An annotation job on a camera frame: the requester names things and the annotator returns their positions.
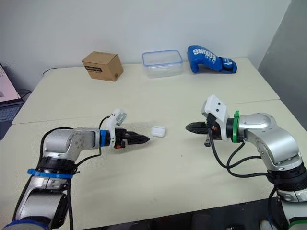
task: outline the plastic container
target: plastic container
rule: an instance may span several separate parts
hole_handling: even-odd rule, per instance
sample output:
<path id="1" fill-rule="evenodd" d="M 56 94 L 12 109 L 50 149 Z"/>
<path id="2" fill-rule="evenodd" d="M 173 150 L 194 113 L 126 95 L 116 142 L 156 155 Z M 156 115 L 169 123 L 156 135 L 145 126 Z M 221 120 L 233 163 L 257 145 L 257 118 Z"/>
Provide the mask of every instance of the plastic container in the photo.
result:
<path id="1" fill-rule="evenodd" d="M 178 50 L 146 52 L 142 58 L 149 78 L 168 77 L 183 72 L 183 60 Z"/>

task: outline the laptop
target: laptop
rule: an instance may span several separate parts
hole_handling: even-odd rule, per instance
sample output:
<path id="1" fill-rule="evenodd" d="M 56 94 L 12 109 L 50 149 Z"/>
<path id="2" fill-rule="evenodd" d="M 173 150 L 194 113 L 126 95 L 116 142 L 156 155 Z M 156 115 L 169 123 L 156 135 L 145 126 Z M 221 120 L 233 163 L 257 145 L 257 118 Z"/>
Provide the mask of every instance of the laptop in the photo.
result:
<path id="1" fill-rule="evenodd" d="M 23 104 L 23 99 L 0 64 L 0 140 L 4 138 Z"/>

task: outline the cardboard box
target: cardboard box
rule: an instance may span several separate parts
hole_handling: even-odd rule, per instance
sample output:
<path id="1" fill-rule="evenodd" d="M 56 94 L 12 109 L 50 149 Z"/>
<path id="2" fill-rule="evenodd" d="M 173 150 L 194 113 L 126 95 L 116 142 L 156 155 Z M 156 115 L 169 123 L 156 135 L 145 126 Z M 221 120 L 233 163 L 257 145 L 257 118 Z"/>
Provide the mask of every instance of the cardboard box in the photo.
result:
<path id="1" fill-rule="evenodd" d="M 117 54 L 94 51 L 82 63 L 94 79 L 116 81 L 124 71 Z"/>

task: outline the table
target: table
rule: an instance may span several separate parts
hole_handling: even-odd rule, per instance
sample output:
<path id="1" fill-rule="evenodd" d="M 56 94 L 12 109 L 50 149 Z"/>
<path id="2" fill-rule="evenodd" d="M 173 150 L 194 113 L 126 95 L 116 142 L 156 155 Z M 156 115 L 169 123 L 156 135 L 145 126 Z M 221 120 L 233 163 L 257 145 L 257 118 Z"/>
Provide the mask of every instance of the table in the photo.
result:
<path id="1" fill-rule="evenodd" d="M 72 180 L 72 202 L 76 229 L 94 228 L 134 220 L 160 217 L 194 210 L 267 198 L 271 189 L 266 178 L 240 179 L 230 176 L 216 162 L 210 148 L 204 147 L 205 136 L 189 133 L 185 125 L 204 120 L 202 102 L 173 106 L 166 113 L 129 110 L 123 127 L 148 134 L 153 125 L 167 128 L 164 138 L 125 149 L 103 148 L 104 156 L 84 163 L 81 173 Z M 307 159 L 307 133 L 280 100 L 229 103 L 229 114 L 235 110 L 250 114 L 266 112 L 277 124 L 289 131 Z M 15 124 L 0 147 L 1 176 L 6 172 L 0 195 L 0 228 L 10 222 L 17 198 L 28 178 L 27 168 L 35 167 L 43 134 L 52 128 L 96 127 L 100 116 Z M 226 162 L 237 144 L 217 141 L 220 158 Z M 84 151 L 83 157 L 96 150 Z M 248 143 L 235 160 L 257 155 Z M 264 172 L 261 160 L 238 166 L 237 173 Z M 68 229 L 66 220 L 61 229 Z"/>
<path id="2" fill-rule="evenodd" d="M 279 99 L 247 58 L 234 61 L 236 74 L 193 74 L 185 62 L 183 74 L 158 79 L 147 78 L 142 64 L 123 65 L 124 72 L 116 82 L 93 80 L 84 67 L 53 69 L 45 74 L 13 123 L 95 116 L 117 107 L 134 115 L 167 115 L 175 107 L 194 111 L 211 94 L 226 104 Z"/>

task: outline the green ring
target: green ring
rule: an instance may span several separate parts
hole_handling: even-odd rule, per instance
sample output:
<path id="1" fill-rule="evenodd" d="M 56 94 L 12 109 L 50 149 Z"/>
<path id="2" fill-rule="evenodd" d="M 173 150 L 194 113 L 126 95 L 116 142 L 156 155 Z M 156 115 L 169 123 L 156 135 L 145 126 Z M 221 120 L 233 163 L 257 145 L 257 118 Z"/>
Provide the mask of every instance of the green ring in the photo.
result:
<path id="1" fill-rule="evenodd" d="M 294 222 L 292 222 L 292 223 L 289 225 L 289 228 L 288 228 L 288 229 L 290 229 L 292 226 L 294 226 L 294 225 L 296 225 L 296 224 L 307 224 L 307 220 L 302 219 L 302 220 L 294 221 Z"/>
<path id="2" fill-rule="evenodd" d="M 238 122 L 239 122 L 239 117 L 240 117 L 240 114 L 239 114 L 239 111 L 236 110 L 235 112 L 235 118 L 234 118 L 234 124 L 233 124 L 233 129 L 232 129 L 232 142 L 233 143 L 237 143 L 237 130 L 238 130 Z"/>

